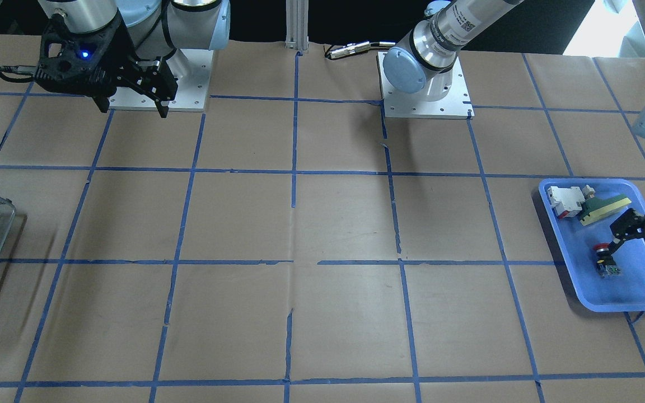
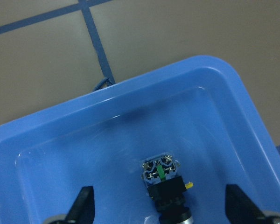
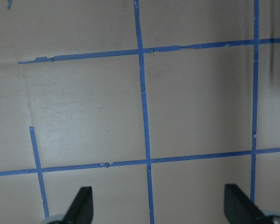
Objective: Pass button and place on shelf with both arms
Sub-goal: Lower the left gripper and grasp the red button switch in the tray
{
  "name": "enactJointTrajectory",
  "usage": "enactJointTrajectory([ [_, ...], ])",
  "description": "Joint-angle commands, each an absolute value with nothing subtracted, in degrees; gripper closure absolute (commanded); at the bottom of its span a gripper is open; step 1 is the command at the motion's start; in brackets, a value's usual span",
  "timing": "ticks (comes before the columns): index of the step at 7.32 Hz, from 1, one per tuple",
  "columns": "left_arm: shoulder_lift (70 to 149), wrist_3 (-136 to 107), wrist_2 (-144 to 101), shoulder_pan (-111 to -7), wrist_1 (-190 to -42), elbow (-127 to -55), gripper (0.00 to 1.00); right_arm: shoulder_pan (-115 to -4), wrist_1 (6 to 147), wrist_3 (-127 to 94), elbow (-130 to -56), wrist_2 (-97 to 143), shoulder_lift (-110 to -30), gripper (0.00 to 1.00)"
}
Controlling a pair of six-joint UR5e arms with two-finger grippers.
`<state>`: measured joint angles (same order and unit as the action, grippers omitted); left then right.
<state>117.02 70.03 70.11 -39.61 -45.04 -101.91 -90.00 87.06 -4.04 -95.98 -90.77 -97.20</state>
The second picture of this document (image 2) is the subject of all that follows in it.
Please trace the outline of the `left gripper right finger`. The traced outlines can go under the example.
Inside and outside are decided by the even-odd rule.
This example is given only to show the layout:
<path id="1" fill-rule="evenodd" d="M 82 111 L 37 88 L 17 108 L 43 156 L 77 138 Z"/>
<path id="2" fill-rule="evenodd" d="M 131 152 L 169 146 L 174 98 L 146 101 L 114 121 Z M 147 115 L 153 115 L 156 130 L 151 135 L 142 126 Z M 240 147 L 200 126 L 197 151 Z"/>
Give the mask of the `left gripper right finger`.
<path id="1" fill-rule="evenodd" d="M 225 214 L 231 224 L 265 224 L 266 217 L 236 184 L 225 187 Z"/>

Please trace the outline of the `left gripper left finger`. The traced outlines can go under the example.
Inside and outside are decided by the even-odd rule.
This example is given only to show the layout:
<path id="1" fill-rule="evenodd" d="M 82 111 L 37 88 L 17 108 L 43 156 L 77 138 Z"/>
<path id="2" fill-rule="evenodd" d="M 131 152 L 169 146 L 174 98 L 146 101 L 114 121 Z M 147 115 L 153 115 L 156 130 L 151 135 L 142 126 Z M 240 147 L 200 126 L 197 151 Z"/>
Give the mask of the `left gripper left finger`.
<path id="1" fill-rule="evenodd" d="M 93 186 L 82 187 L 65 217 L 67 224 L 92 224 L 95 218 Z"/>

